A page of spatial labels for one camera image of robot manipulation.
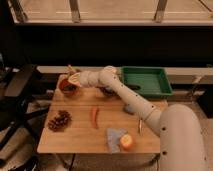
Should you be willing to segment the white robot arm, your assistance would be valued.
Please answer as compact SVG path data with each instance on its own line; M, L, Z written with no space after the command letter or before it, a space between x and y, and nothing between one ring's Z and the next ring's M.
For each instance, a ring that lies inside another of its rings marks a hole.
M161 171L208 171L203 131L196 113L183 104L161 110L122 83L116 68L81 71L68 77L78 87L109 87L160 139Z

